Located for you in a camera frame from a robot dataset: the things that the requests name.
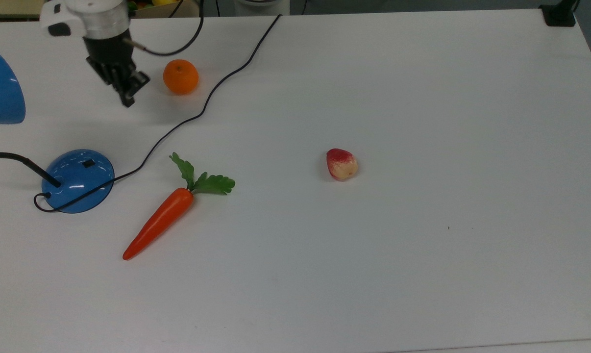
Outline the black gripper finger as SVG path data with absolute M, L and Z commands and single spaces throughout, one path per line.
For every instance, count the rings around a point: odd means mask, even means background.
M 123 106 L 131 107 L 135 100 L 132 89 L 133 83 L 131 76 L 125 77 L 121 74 L 114 74 L 114 89 L 116 90 Z
M 150 76 L 145 72 L 132 70 L 128 77 L 128 94 L 135 95 L 150 82 Z

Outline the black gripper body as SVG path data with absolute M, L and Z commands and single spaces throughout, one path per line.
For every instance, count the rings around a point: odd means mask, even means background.
M 83 37 L 87 63 L 107 85 L 126 86 L 131 73 L 136 69 L 132 60 L 133 47 L 125 42 L 130 39 L 130 30 L 106 39 Z

